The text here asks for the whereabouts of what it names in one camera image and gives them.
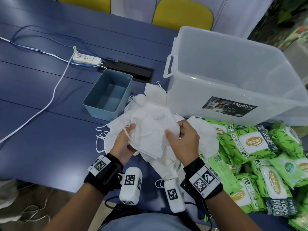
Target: power strip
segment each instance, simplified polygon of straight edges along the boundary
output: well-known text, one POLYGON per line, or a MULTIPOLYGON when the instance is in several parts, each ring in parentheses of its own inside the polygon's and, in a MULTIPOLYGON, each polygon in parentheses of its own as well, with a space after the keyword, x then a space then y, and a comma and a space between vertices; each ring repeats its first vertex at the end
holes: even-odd
POLYGON ((73 56, 73 61, 76 63, 85 63, 85 64, 91 64, 96 66, 102 65, 102 59, 86 54, 80 54, 78 52, 75 53, 73 56))

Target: light blue container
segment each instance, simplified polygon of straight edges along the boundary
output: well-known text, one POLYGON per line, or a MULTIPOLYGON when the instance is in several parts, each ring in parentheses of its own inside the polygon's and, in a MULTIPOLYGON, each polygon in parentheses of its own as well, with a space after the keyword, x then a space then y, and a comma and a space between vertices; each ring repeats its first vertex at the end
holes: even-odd
POLYGON ((91 116, 112 121, 123 113, 132 93, 133 76, 106 69, 83 101, 91 116))

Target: blue table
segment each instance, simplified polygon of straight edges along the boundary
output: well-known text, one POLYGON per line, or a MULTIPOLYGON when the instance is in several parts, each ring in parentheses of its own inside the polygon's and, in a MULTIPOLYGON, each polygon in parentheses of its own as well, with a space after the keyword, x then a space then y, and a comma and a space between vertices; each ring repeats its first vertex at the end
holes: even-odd
MULTIPOLYGON (((83 38, 102 57, 155 70, 152 83, 160 81, 167 89, 163 71, 177 31, 102 12, 49 0, 0 0, 1 36, 10 39, 25 25, 38 25, 50 31, 83 38)), ((85 49, 82 42, 54 37, 39 28, 25 29, 22 35, 50 37, 85 49)), ((42 37, 21 38, 20 44, 69 58, 71 48, 42 37)), ((0 139, 18 128, 51 99, 52 91, 66 63, 39 53, 27 52, 0 41, 0 139)), ((0 175, 66 191, 76 192, 87 175, 88 166, 98 157, 95 128, 107 122, 93 118, 82 101, 100 76, 96 69, 70 66, 57 88, 54 102, 18 133, 0 144, 0 175)), ((133 81, 133 94, 143 94, 145 84, 133 81)), ((127 167, 143 173, 137 207, 171 213, 164 189, 154 182, 159 175, 140 155, 127 167)), ((118 195, 119 190, 108 194, 118 195)), ((185 196, 185 201, 192 201, 185 196)), ((195 222, 197 209, 187 205, 195 222)), ((263 230, 292 230, 286 219, 263 213, 250 214, 263 230)))

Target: yellow chair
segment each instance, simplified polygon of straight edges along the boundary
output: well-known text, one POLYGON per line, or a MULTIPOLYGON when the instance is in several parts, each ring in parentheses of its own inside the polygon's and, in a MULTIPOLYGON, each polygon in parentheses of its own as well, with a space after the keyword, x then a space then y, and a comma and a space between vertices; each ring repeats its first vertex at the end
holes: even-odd
POLYGON ((110 0, 58 0, 64 3, 70 3, 78 5, 84 8, 102 11, 105 13, 111 12, 111 1, 110 0))
POLYGON ((213 13, 206 6, 192 0, 160 0, 152 24, 175 30, 182 26, 211 30, 213 13))

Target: floor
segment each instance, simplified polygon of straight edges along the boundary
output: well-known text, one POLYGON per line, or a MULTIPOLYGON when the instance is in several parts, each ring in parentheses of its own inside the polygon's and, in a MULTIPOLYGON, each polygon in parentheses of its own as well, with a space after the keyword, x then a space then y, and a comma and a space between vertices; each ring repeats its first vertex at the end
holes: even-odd
MULTIPOLYGON (((12 217, 20 214, 26 207, 30 205, 38 205, 40 208, 44 207, 45 200, 50 194, 51 188, 39 185, 33 185, 19 191, 18 198, 9 207, 0 209, 0 218, 12 217)), ((72 198, 74 194, 62 190, 54 189, 50 194, 46 207, 39 211, 33 219, 39 219, 43 216, 49 215, 54 217, 57 212, 72 198)), ((89 227, 88 231, 97 231, 102 224, 103 220, 111 212, 110 208, 104 205, 104 202, 98 208, 96 215, 89 227)), ((21 217, 21 220, 29 219, 33 213, 26 213, 21 217)), ((44 217, 39 221, 21 223, 7 222, 0 224, 1 231, 40 231, 48 224, 48 217, 44 217)), ((205 225, 198 225, 201 231, 209 230, 209 227, 205 225)))

